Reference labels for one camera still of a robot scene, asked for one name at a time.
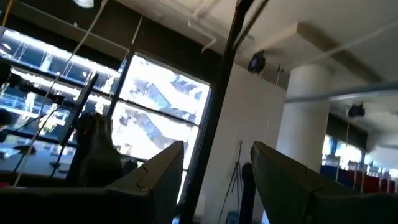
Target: cable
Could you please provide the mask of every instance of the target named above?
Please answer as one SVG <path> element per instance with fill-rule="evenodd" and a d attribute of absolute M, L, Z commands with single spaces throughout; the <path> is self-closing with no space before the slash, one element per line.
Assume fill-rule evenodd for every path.
<path fill-rule="evenodd" d="M 8 2 L 6 13 L 4 13 L 4 19 L 2 20 L 2 24 L 1 24 L 1 26 L 3 26 L 4 28 L 6 27 L 7 20 L 8 20 L 8 15 L 10 14 L 11 7 L 12 7 L 13 3 L 14 3 L 14 0 L 10 0 Z"/>
<path fill-rule="evenodd" d="M 44 128 L 45 124 L 47 123 L 47 121 L 48 121 L 48 120 L 50 119 L 50 117 L 54 114 L 54 112 L 56 112 L 59 108 L 60 108 L 60 107 L 57 107 L 55 110 L 53 110 L 53 111 L 51 111 L 51 113 L 49 113 L 49 116 L 48 116 L 48 117 L 46 118 L 46 120 L 43 122 L 43 125 L 39 128 L 38 133 L 40 133 L 40 132 L 43 130 L 43 128 Z M 15 180 L 14 185 L 13 185 L 14 187 L 16 187 L 16 185 L 17 185 L 18 182 L 19 182 L 19 179 L 21 178 L 22 173 L 24 172 L 24 169 L 25 169 L 26 164 L 27 164 L 27 160 L 28 160 L 28 158 L 29 158 L 29 155 L 30 155 L 31 152 L 32 152 L 32 149 L 33 149 L 33 142 L 34 142 L 34 140 L 32 140 L 31 143 L 30 143 L 29 149 L 28 149 L 28 151 L 27 151 L 27 153 L 26 153 L 26 155 L 28 155 L 28 156 L 26 157 L 26 159 L 24 160 L 24 163 L 22 164 L 22 169 L 21 169 L 21 171 L 19 171 L 19 173 L 18 173 L 17 179 Z M 25 155 L 23 155 L 23 156 L 19 159 L 19 162 L 17 163 L 17 165 L 16 165 L 16 167 L 14 168 L 14 171 L 13 171 L 13 172 L 15 172 L 16 170 L 18 170 L 18 168 L 19 168 L 19 166 L 20 166 L 20 164 L 21 164 L 21 162 L 22 162 L 22 160 L 23 160 L 24 158 L 25 158 Z"/>
<path fill-rule="evenodd" d="M 21 130 L 22 128 L 24 128 L 24 127 L 26 127 L 26 126 L 32 124 L 34 121 L 37 121 L 38 119 L 42 119 L 44 116 L 45 116 L 45 115 L 38 116 L 38 117 L 32 119 L 31 121 L 26 122 L 24 125 L 22 125 L 21 127 L 15 129 L 14 131 L 19 131 L 19 130 Z"/>
<path fill-rule="evenodd" d="M 78 50 L 80 49 L 80 47 L 84 44 L 84 42 L 85 42 L 85 40 L 87 39 L 88 35 L 90 34 L 91 30 L 94 28 L 94 25 L 96 24 L 96 22 L 97 22 L 98 18 L 100 17 L 102 11 L 104 10 L 106 3 L 108 3 L 108 0 L 103 0 L 103 1 L 102 1 L 101 7 L 99 8 L 99 10 L 98 10 L 98 12 L 97 12 L 97 15 L 95 15 L 94 20 L 93 20 L 93 22 L 91 23 L 91 25 L 89 26 L 88 30 L 86 31 L 84 37 L 82 38 L 82 40 L 79 42 L 79 44 L 76 46 L 76 48 L 74 49 L 74 51 L 73 51 L 72 54 L 70 55 L 70 57 L 69 57 L 69 59 L 67 60 L 66 66 L 65 66 L 65 68 L 63 69 L 62 73 L 60 73 L 59 75 L 57 75 L 57 76 L 55 77 L 55 79 L 54 79 L 54 81 L 52 82 L 52 84 L 51 84 L 49 90 L 47 90 L 47 92 L 45 93 L 45 96 L 44 96 L 44 98 L 43 98 L 42 106 L 41 106 L 41 108 L 39 109 L 39 114 L 41 114 L 41 112 L 42 112 L 42 110 L 43 110 L 43 108 L 44 108 L 45 100 L 48 98 L 49 93 L 50 93 L 50 91 L 52 90 L 52 88 L 54 87 L 55 82 L 56 82 L 61 76 L 63 76 L 63 75 L 65 74 L 65 72 L 67 71 L 68 64 L 70 63 L 70 60 L 73 58 L 73 56 L 75 56 L 75 54 L 77 53 L 77 51 L 78 51 Z M 41 129 L 40 129 L 39 131 L 37 131 L 36 134 L 33 135 L 32 142 L 30 143 L 29 149 L 28 149 L 28 151 L 27 151 L 27 154 L 28 154 L 28 155 L 32 152 L 32 150 L 33 150 L 33 143 L 34 143 L 34 141 L 36 140 L 37 136 L 40 134 L 40 132 L 41 132 Z M 27 163 L 27 159 L 25 160 L 25 163 L 23 164 L 21 171 L 18 173 L 17 179 L 16 179 L 16 181 L 14 182 L 14 187 L 17 186 L 17 184 L 18 184 L 18 182 L 19 182 L 19 179 L 21 178 L 22 174 L 24 173 L 24 169 L 25 169 L 26 163 Z"/>

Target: white ceiling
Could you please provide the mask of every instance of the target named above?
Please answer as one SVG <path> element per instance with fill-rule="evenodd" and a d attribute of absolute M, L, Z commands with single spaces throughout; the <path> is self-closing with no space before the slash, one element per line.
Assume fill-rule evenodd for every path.
<path fill-rule="evenodd" d="M 188 26 L 192 13 L 202 1 L 206 0 L 117 1 L 203 45 L 210 42 L 208 37 Z M 260 1 L 254 1 L 246 21 L 252 16 Z M 209 0 L 207 3 L 209 3 L 207 7 L 199 13 L 200 24 L 218 38 L 211 49 L 222 53 L 236 1 Z M 238 61 L 245 65 L 264 42 L 297 22 L 305 22 L 341 44 L 348 44 L 373 33 L 369 39 L 347 50 L 384 80 L 398 80 L 397 9 L 396 0 L 270 0 L 239 49 Z M 302 47 L 301 54 L 314 56 L 305 47 Z M 343 68 L 340 68 L 338 73 L 332 84 L 333 89 L 366 84 L 364 80 Z M 392 96 L 364 100 L 368 108 L 366 118 L 355 123 L 360 125 L 365 123 L 366 125 L 362 126 L 371 127 L 368 128 L 371 131 L 398 132 L 398 116 L 390 113 L 391 110 L 398 110 L 398 106 L 395 106 L 398 105 L 398 98 Z M 350 103 L 352 102 L 341 101 L 334 103 L 333 107 L 338 108 L 339 113 L 344 115 L 342 111 Z"/>

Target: white column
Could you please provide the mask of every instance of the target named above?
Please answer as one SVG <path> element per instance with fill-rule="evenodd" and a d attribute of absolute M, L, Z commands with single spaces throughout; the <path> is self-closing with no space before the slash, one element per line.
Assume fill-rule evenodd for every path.
<path fill-rule="evenodd" d="M 321 65 L 302 65 L 290 74 L 287 97 L 326 92 L 332 72 Z M 285 104 L 277 150 L 319 172 L 330 104 L 328 101 Z"/>

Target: black pole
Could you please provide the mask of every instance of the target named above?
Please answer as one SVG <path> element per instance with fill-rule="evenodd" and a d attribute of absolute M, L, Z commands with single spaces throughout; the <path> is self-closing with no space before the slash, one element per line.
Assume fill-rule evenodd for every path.
<path fill-rule="evenodd" d="M 238 40 L 236 41 L 236 43 L 234 45 L 235 50 L 237 50 L 238 47 L 242 44 L 244 38 L 248 35 L 249 31 L 251 30 L 251 27 L 257 21 L 257 19 L 259 18 L 260 14 L 262 13 L 262 10 L 267 6 L 268 2 L 269 2 L 269 0 L 263 0 L 261 2 L 259 7 L 257 8 L 256 12 L 254 13 L 253 17 L 248 22 L 248 24 L 244 28 L 242 34 L 239 36 Z"/>
<path fill-rule="evenodd" d="M 182 213 L 180 217 L 181 224 L 191 223 L 195 213 L 201 185 L 205 176 L 207 162 L 210 156 L 211 146 L 213 145 L 218 120 L 220 118 L 220 113 L 224 102 L 226 88 L 228 86 L 229 76 L 231 75 L 231 70 L 235 59 L 236 49 L 234 48 L 234 42 L 242 30 L 244 17 L 252 3 L 253 0 L 238 0 L 238 4 L 236 6 L 228 41 L 223 58 L 221 60 L 221 67 L 216 82 L 217 86 L 215 86 L 210 96 L 210 115 L 204 125 L 206 131 L 201 143 L 201 147 L 199 147 L 200 152 L 198 153 L 196 165 L 193 168 L 192 175 L 189 180 L 186 199 L 182 207 Z"/>

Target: black stand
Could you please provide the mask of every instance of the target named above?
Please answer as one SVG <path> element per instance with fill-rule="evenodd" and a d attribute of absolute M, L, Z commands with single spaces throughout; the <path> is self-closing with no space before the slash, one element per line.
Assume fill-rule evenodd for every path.
<path fill-rule="evenodd" d="M 241 189 L 243 190 L 241 163 L 240 163 L 241 151 L 242 151 L 242 141 L 239 141 L 238 160 L 235 163 L 234 172 L 232 173 L 231 181 L 229 182 L 228 190 L 226 191 L 226 195 L 225 195 L 225 198 L 224 198 L 223 208 L 221 209 L 220 216 L 218 217 L 218 222 L 217 223 L 220 223 L 221 216 L 223 215 L 225 202 L 226 202 L 226 199 L 228 198 L 228 194 L 229 194 L 229 190 L 231 189 L 231 185 L 232 185 L 231 193 L 233 193 L 234 192 L 235 183 L 236 183 L 236 196 L 237 196 L 237 200 L 238 200 L 238 211 L 240 211 L 241 203 L 239 202 L 239 196 L 240 196 L 239 187 L 241 187 Z"/>

